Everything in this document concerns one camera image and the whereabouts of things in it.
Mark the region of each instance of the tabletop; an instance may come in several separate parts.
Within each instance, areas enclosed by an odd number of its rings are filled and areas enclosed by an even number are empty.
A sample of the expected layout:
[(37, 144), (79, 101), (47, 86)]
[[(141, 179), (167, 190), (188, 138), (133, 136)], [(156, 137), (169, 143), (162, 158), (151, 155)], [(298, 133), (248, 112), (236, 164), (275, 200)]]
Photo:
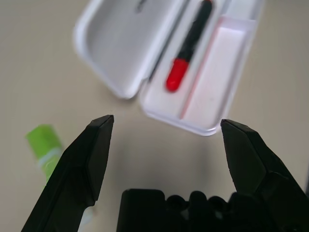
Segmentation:
[[(222, 134), (200, 137), (116, 98), (77, 57), (72, 31), (87, 0), (0, 2), (0, 230), (20, 231), (45, 185), (25, 135), (52, 124), (64, 147), (113, 114), (108, 167), (86, 231), (115, 231), (121, 194), (194, 190), (228, 199), (235, 188)], [(268, 0), (229, 118), (257, 130), (304, 189), (309, 152), (309, 1)]]

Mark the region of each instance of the white container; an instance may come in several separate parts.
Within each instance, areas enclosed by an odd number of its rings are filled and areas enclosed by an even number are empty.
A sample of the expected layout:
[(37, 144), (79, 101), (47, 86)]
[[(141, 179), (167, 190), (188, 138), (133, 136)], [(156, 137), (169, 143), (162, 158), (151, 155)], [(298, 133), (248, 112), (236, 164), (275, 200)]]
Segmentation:
[(139, 90), (144, 112), (209, 136), (236, 92), (264, 0), (216, 0), (190, 68), (165, 89), (201, 0), (92, 0), (74, 31), (80, 57), (119, 98)]

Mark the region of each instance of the red cap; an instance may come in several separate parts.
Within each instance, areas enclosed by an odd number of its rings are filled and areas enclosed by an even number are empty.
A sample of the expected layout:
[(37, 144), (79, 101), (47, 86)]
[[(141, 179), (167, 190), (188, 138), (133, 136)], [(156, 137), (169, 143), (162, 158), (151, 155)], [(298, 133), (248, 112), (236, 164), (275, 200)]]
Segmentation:
[(174, 60), (174, 65), (169, 73), (168, 79), (166, 80), (166, 88), (168, 91), (175, 92), (178, 90), (188, 67), (189, 63), (184, 59)]

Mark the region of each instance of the green tube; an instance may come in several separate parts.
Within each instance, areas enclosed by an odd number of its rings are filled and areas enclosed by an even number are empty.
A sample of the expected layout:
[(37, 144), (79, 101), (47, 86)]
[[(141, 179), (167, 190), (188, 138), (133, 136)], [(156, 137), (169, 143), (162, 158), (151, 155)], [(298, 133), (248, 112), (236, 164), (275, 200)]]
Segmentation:
[(38, 166), (48, 182), (63, 153), (61, 142), (51, 125), (39, 125), (26, 135)]

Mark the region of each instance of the pen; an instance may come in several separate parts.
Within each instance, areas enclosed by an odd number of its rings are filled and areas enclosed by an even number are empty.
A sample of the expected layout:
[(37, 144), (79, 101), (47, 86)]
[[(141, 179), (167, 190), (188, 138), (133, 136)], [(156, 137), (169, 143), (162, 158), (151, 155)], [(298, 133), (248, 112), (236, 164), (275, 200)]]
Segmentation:
[(178, 56), (175, 58), (173, 67), (166, 80), (166, 88), (170, 92), (178, 90), (191, 61), (193, 54), (197, 48), (203, 29), (208, 21), (212, 11), (212, 1), (203, 0), (197, 16), (189, 30), (187, 37), (182, 44)]

